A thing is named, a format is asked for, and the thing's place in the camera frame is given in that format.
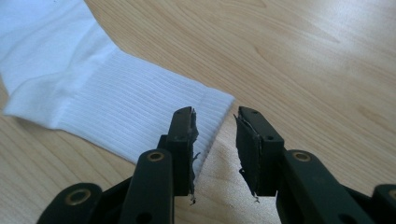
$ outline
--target white fabric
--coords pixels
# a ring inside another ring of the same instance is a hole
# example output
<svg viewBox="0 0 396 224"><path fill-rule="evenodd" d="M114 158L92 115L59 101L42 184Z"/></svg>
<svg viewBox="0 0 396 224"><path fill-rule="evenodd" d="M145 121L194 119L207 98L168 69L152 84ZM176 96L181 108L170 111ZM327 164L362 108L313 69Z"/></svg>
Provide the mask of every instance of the white fabric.
<svg viewBox="0 0 396 224"><path fill-rule="evenodd" d="M156 147L193 106L201 166L233 97L122 52L83 1L0 1L4 114L81 136L123 158Z"/></svg>

